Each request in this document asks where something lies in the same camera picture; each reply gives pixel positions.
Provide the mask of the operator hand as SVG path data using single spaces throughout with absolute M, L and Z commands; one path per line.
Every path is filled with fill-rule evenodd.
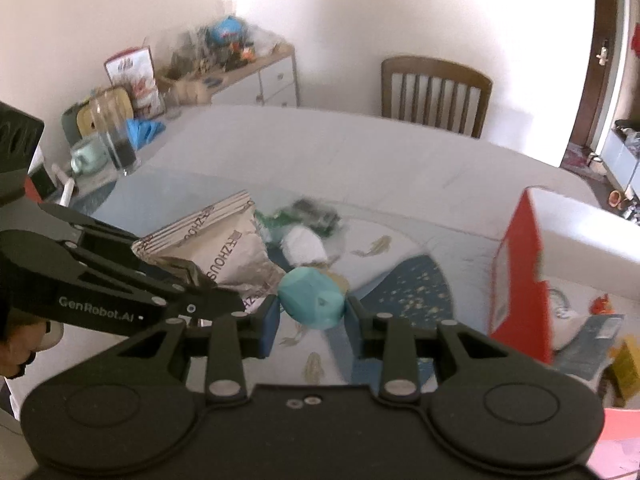
M 1 376 L 22 377 L 36 354 L 61 341 L 63 324 L 10 309 L 1 315 Z

